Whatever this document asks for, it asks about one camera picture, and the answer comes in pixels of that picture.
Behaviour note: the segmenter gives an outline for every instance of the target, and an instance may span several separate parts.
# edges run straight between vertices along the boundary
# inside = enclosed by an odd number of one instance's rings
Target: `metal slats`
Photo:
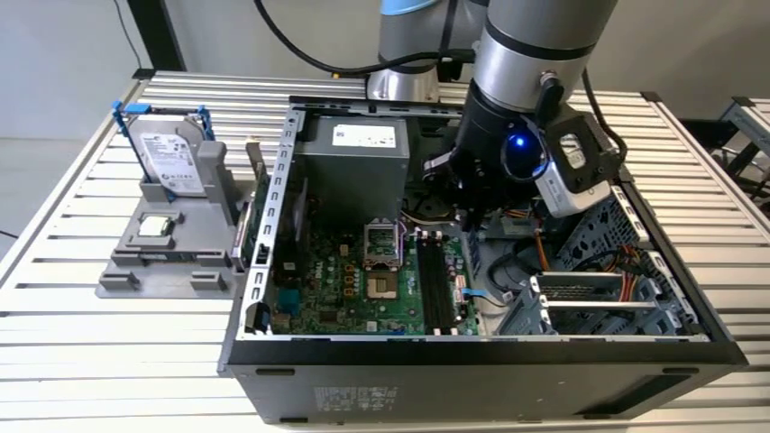
[[[356,80],[158,72],[138,100],[160,106],[205,104],[217,137],[226,143],[225,162],[237,175],[248,176],[245,136],[262,136],[269,163],[286,95],[353,98],[361,93]],[[444,102],[461,104],[464,93],[463,85],[443,85]],[[770,389],[766,232],[715,180],[659,108],[632,93],[599,92],[597,97],[607,121],[627,139],[627,167],[641,195],[724,315],[751,369],[632,421],[435,424],[403,426],[404,430],[563,431],[580,427],[584,431],[623,428],[628,433],[694,429],[715,433],[726,423],[739,423],[730,428],[735,433],[770,429],[770,410],[763,406]],[[569,103],[589,110],[580,92]],[[234,381],[216,377],[229,301],[93,296],[92,285],[137,204],[141,176],[122,137],[93,146],[98,152],[76,175],[0,290],[0,309],[9,313],[0,318],[0,419],[8,419],[2,431],[258,428],[260,419]],[[339,429],[320,427],[319,431]]]

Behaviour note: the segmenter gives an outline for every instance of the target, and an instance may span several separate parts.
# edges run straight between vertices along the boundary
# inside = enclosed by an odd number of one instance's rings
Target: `cable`
[[[440,219],[429,218],[427,216],[415,216],[405,209],[400,209],[400,215],[403,215],[412,223],[421,226],[439,226],[441,224],[455,224],[457,221],[453,219]]]
[[[604,120],[604,115],[601,114],[601,108],[599,107],[599,103],[596,102],[596,96],[592,92],[591,79],[588,78],[588,68],[585,68],[581,71],[581,86],[583,89],[585,90],[585,97],[588,98],[588,104],[591,104],[592,115],[595,115],[596,122],[599,123],[599,126],[601,126],[604,133],[608,135],[608,137],[617,145],[620,161],[624,161],[625,154],[628,153],[628,147],[625,146],[625,142],[623,141],[620,136],[615,133],[615,131],[612,131],[612,128],[609,127],[609,125]]]
[[[294,56],[304,60],[315,68],[329,72],[332,74],[339,75],[365,75],[376,72],[377,70],[389,69],[393,66],[403,65],[404,63],[409,63],[415,60],[440,60],[443,57],[448,57],[452,60],[457,60],[463,63],[471,63],[475,57],[475,52],[472,50],[445,50],[445,51],[427,51],[427,52],[416,52],[409,54],[408,56],[399,57],[397,59],[388,60],[377,65],[363,66],[360,68],[339,68],[336,66],[331,66],[313,57],[311,57],[298,47],[288,40],[284,33],[280,31],[277,26],[274,25],[273,19],[270,18],[269,14],[266,13],[266,9],[264,9],[262,0],[253,0],[253,5],[256,6],[256,10],[260,14],[260,17],[266,24],[270,32],[273,33],[277,40],[284,44],[286,49],[292,52]]]
[[[112,0],[112,3],[116,4],[117,19],[120,20],[120,27],[122,27],[122,34],[125,34],[125,40],[128,41],[128,46],[130,47],[130,50],[133,51],[133,57],[136,57],[136,64],[138,66],[138,69],[141,69],[140,55],[136,52],[136,48],[133,47],[133,42],[130,41],[130,37],[128,36],[128,30],[125,30],[125,23],[122,21],[122,13],[120,12],[120,5],[117,4],[117,0]]]
[[[537,247],[537,260],[540,261],[540,268],[543,268],[543,271],[549,271],[548,259],[544,256],[541,227],[543,227],[543,220],[537,219],[537,228],[533,229],[533,243]]]
[[[543,140],[537,140],[540,143],[540,149],[543,149],[543,156],[540,157],[540,166],[533,169],[531,172],[531,176],[528,178],[520,178],[513,173],[509,172],[509,168],[507,166],[507,141],[503,141],[503,145],[500,146],[500,163],[503,165],[503,171],[505,172],[507,178],[511,179],[516,183],[532,183],[535,182],[543,175],[544,171],[548,168],[548,163],[551,162],[551,152],[548,151],[547,147],[543,144]]]
[[[611,255],[611,254],[617,254],[617,250],[605,250],[605,251],[601,251],[600,253],[593,254],[591,257],[588,257],[585,260],[579,262],[572,267],[572,272],[581,271],[581,269],[585,268],[588,264],[593,263],[599,259],[603,259],[604,257],[607,257],[607,255]]]
[[[8,233],[5,230],[0,230],[0,235],[5,235],[13,239],[18,239],[18,235],[13,235],[12,233]]]
[[[485,300],[489,304],[492,304],[495,307],[497,307],[499,309],[505,309],[507,305],[503,304],[497,304],[496,302],[493,302],[491,299],[488,299],[485,296],[481,295],[471,295],[471,298],[476,298],[476,299],[483,299]]]

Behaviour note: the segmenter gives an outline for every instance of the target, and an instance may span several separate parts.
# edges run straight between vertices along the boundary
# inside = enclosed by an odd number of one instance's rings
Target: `white wall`
[[[190,71],[327,76],[282,48],[250,0],[165,1]],[[337,66],[376,60],[377,5],[265,0],[290,40]],[[620,0],[592,56],[593,85],[656,90],[679,115],[716,116],[732,95],[770,97],[767,41],[767,0]],[[136,68],[112,1],[0,0],[0,59],[0,137],[88,138]]]
[[[90,137],[136,69],[112,0],[0,0],[0,59],[0,137]]]
[[[653,90],[679,116],[770,97],[770,1],[620,0],[589,63],[595,88]]]
[[[189,70],[327,76],[282,48],[250,0],[166,2]],[[375,61],[379,0],[264,4],[313,57],[337,66]],[[767,0],[620,0],[592,55],[593,86],[655,90],[677,115],[718,116],[731,96],[770,97],[767,41]]]
[[[225,75],[325,78],[288,52],[250,0],[165,0],[188,70]],[[289,40],[340,67],[376,63],[379,0],[264,0]]]

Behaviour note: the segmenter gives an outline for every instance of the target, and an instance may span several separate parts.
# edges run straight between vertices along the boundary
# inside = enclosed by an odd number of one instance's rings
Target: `black cable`
[[[520,178],[519,176],[516,176],[513,173],[509,172],[509,168],[507,166],[507,142],[503,141],[503,146],[500,147],[500,163],[503,164],[503,170],[505,172],[507,177],[516,183],[535,182],[544,175],[544,169],[548,168],[548,163],[551,161],[551,153],[544,147],[543,141],[537,140],[537,142],[540,143],[540,148],[543,149],[540,166],[533,170],[529,177]]]
[[[601,126],[601,129],[604,130],[604,134],[608,135],[608,137],[617,145],[617,149],[620,150],[619,157],[620,160],[624,161],[625,154],[628,153],[628,147],[625,146],[625,142],[623,141],[617,133],[612,131],[612,128],[609,127],[609,125],[604,120],[604,115],[601,114],[601,108],[599,107],[599,103],[596,102],[596,95],[592,92],[591,79],[588,78],[588,68],[585,68],[581,71],[581,86],[583,89],[585,90],[585,97],[588,98],[588,104],[591,104],[592,115],[595,115],[596,117],[596,122],[599,123],[599,126]]]
[[[528,275],[533,275],[537,272],[541,272],[540,269],[532,267],[528,263],[525,263],[520,258],[519,258],[519,254],[521,251],[524,251],[529,246],[533,245],[533,240],[532,239],[521,239],[520,241],[517,241],[513,244],[513,248],[512,251],[509,253],[505,253],[503,255],[500,255],[491,263],[489,266],[485,268],[485,278],[489,281],[489,284],[492,284],[492,287],[495,287],[495,289],[500,290],[500,291],[509,291],[513,293],[519,293],[520,289],[519,288],[509,288],[503,286],[499,282],[496,282],[495,279],[495,271],[496,268],[499,268],[503,264],[505,264],[507,262],[513,262],[513,264],[519,267],[519,269],[527,273]]]
[[[507,308],[507,305],[497,304],[497,303],[493,302],[491,299],[488,299],[485,296],[481,296],[481,295],[471,295],[471,298],[477,298],[477,299],[485,300],[489,304],[492,304],[492,305],[493,305],[495,307],[497,307],[499,309]]]
[[[120,12],[120,5],[117,4],[117,0],[112,0],[112,3],[116,4],[117,19],[120,20],[120,27],[122,28],[122,34],[125,35],[125,40],[128,41],[128,46],[130,47],[130,50],[133,51],[133,57],[136,57],[136,64],[138,66],[138,69],[141,69],[140,55],[136,52],[136,48],[133,47],[133,42],[130,41],[130,37],[128,36],[128,30],[125,29],[125,23],[122,21],[122,13]]]
[[[13,239],[18,239],[18,235],[13,235],[12,233],[8,233],[5,230],[0,230],[0,235],[5,235]]]
[[[274,25],[273,19],[270,18],[266,10],[264,9],[262,0],[253,0],[253,5],[256,6],[256,10],[260,13],[260,17],[266,24],[270,32],[273,33],[277,40],[284,44],[286,49],[302,59],[311,66],[315,68],[329,72],[332,74],[340,75],[365,75],[376,72],[377,70],[389,69],[395,66],[403,65],[404,63],[409,63],[415,60],[440,60],[443,57],[448,57],[452,60],[461,61],[463,63],[471,63],[475,57],[475,52],[472,50],[445,50],[445,51],[427,51],[427,52],[416,52],[409,54],[408,56],[399,57],[397,59],[388,60],[377,65],[363,66],[360,68],[339,68],[336,66],[331,66],[313,57],[311,57],[298,47],[288,40],[284,33],[280,31],[277,26]]]
[[[581,271],[583,268],[588,267],[588,264],[592,264],[593,262],[596,262],[599,259],[607,257],[607,255],[615,255],[617,254],[617,250],[605,250],[600,253],[593,254],[591,257],[588,257],[585,260],[583,260],[581,262],[579,262],[573,267],[572,267],[572,272],[576,271]]]

